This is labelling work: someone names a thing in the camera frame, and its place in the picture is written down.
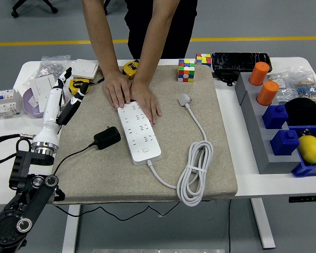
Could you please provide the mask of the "person's right hand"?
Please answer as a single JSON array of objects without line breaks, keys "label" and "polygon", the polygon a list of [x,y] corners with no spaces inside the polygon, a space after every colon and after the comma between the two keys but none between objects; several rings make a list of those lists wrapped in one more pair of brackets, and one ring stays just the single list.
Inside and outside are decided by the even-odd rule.
[{"label": "person's right hand", "polygon": [[116,109],[129,104],[131,100],[130,80],[120,71],[107,73],[104,77],[103,88],[109,103]]}]

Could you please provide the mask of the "person's left hand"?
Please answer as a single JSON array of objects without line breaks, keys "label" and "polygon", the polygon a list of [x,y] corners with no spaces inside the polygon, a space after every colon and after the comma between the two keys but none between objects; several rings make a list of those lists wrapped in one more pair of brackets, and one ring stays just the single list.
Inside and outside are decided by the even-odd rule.
[{"label": "person's left hand", "polygon": [[161,108],[148,83],[134,81],[130,88],[131,99],[135,100],[151,125],[156,124],[157,117],[162,116]]}]

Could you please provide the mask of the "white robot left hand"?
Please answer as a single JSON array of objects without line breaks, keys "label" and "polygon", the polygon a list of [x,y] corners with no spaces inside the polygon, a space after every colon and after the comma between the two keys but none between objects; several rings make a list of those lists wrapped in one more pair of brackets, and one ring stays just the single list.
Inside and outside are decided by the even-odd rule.
[{"label": "white robot left hand", "polygon": [[57,135],[61,126],[66,125],[69,122],[80,107],[80,104],[87,93],[89,84],[85,82],[66,106],[63,109],[61,108],[64,84],[71,75],[72,68],[68,68],[60,75],[55,86],[51,89],[43,114],[42,129],[32,140],[33,152],[43,154],[53,154],[57,152],[60,143]]}]

